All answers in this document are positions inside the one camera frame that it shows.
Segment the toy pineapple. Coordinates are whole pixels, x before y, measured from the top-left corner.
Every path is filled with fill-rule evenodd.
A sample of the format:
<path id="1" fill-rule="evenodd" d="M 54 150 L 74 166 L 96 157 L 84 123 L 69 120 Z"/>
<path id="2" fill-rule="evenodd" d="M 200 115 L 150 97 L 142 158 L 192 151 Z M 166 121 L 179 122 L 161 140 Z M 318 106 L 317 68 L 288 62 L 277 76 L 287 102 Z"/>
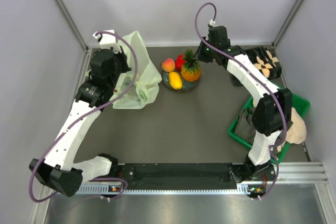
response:
<path id="1" fill-rule="evenodd" d="M 195 82 L 201 77 L 201 66 L 194 57 L 192 49 L 185 50 L 182 59 L 185 62 L 181 66 L 181 76 L 188 82 Z"/>

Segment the pale green plastic bag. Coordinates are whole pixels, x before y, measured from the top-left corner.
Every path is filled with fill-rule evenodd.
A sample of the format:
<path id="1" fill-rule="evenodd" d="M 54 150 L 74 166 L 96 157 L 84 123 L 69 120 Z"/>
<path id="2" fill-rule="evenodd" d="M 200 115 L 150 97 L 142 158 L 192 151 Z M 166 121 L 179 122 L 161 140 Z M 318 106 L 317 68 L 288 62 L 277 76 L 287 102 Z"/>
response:
<path id="1" fill-rule="evenodd" d="M 118 82 L 92 82 L 89 79 L 106 90 L 96 106 L 111 102 L 114 109 L 142 109 L 155 101 L 162 77 L 138 31 L 123 36 L 117 43 L 127 56 L 131 71 L 121 74 Z"/>

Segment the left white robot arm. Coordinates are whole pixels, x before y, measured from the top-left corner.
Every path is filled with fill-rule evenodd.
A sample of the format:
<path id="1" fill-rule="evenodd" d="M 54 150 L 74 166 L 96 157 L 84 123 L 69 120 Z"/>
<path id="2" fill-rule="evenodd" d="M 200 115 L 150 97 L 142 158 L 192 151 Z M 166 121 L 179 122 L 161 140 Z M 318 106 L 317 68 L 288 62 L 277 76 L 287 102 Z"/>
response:
<path id="1" fill-rule="evenodd" d="M 103 176 L 114 180 L 119 174 L 118 160 L 108 154 L 75 163 L 77 151 L 92 123 L 103 111 L 102 105 L 114 94 L 121 74 L 131 71 L 123 49 L 99 49 L 90 60 L 89 78 L 79 87 L 69 116 L 58 133 L 59 141 L 45 157 L 32 159 L 29 169 L 42 185 L 67 197 L 82 183 Z"/>

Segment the yellow mango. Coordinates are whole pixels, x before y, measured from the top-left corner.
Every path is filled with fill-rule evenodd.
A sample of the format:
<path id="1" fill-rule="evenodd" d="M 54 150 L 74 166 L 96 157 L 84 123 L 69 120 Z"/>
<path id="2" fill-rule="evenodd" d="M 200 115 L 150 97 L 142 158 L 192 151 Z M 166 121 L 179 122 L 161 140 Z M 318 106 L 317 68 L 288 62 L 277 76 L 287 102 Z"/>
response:
<path id="1" fill-rule="evenodd" d="M 170 72 L 169 75 L 169 84 L 175 90 L 180 90 L 183 87 L 182 79 L 177 72 Z"/>

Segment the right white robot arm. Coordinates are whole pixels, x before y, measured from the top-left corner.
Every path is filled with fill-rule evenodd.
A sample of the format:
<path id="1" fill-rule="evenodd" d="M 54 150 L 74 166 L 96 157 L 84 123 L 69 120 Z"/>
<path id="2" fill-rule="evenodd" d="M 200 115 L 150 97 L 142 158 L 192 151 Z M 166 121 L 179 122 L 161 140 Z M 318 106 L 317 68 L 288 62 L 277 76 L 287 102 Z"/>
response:
<path id="1" fill-rule="evenodd" d="M 256 180 L 270 165 L 276 140 L 286 133 L 291 119 L 292 93 L 280 89 L 270 82 L 250 61 L 240 46 L 231 46 L 224 26 L 217 26 L 211 20 L 208 35 L 201 37 L 195 53 L 201 62 L 215 61 L 234 76 L 253 98 L 252 123 L 256 130 L 252 148 L 242 166 L 232 165 L 229 173 L 233 181 Z"/>

